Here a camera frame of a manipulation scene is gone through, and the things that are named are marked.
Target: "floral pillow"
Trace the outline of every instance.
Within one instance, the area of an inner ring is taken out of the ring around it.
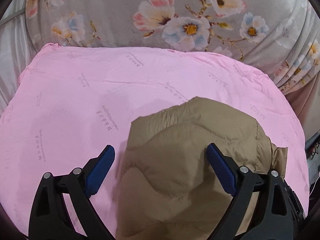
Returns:
[[[147,46],[224,54],[261,69],[284,93],[319,72],[319,18],[308,0],[27,0],[39,50]]]

